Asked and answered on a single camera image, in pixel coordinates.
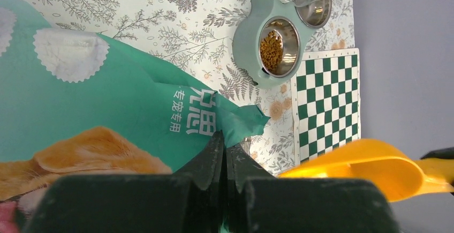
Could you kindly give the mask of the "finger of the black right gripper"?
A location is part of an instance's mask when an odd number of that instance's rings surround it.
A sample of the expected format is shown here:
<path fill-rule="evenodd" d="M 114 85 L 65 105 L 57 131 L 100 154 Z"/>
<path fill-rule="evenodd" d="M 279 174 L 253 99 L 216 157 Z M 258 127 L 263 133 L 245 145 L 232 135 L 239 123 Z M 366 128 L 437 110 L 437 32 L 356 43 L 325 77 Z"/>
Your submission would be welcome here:
<path fill-rule="evenodd" d="M 421 157 L 422 160 L 431 159 L 431 158 L 453 160 L 454 159 L 454 147 L 433 150 Z"/>

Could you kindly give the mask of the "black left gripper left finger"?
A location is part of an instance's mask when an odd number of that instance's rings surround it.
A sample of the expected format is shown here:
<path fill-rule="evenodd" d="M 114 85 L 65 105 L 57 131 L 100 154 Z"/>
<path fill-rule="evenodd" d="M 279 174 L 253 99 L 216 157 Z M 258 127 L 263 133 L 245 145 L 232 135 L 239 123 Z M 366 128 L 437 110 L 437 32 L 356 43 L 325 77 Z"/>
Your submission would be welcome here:
<path fill-rule="evenodd" d="M 220 232 L 224 137 L 171 175 L 73 175 L 44 195 L 23 232 Z"/>

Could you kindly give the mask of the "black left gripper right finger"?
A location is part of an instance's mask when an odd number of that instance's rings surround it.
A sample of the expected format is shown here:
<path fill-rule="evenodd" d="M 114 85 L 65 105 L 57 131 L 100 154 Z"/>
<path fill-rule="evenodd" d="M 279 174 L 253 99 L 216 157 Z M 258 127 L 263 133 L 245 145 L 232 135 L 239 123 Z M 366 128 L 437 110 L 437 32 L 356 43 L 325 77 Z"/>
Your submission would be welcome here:
<path fill-rule="evenodd" d="M 230 232 L 399 232 L 369 181 L 276 178 L 240 146 L 226 149 Z"/>

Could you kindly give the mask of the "orange plastic scoop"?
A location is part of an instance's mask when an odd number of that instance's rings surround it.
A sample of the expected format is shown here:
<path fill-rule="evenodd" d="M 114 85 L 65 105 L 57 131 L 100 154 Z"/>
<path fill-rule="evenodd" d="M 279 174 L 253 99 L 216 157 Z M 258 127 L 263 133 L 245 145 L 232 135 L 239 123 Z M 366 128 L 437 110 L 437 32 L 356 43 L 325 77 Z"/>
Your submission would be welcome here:
<path fill-rule="evenodd" d="M 353 178 L 371 181 L 389 202 L 453 192 L 453 160 L 412 160 L 376 139 L 358 139 L 301 163 L 280 178 Z"/>

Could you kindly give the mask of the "green dog food bag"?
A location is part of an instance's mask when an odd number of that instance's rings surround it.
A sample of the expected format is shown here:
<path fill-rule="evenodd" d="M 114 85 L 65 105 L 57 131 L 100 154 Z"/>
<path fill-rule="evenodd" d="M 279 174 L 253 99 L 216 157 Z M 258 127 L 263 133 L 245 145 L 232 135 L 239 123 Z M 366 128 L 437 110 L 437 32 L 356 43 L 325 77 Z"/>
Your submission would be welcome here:
<path fill-rule="evenodd" d="M 171 174 L 216 132 L 232 146 L 268 121 L 167 61 L 1 0 L 1 232 L 22 232 L 62 177 Z"/>

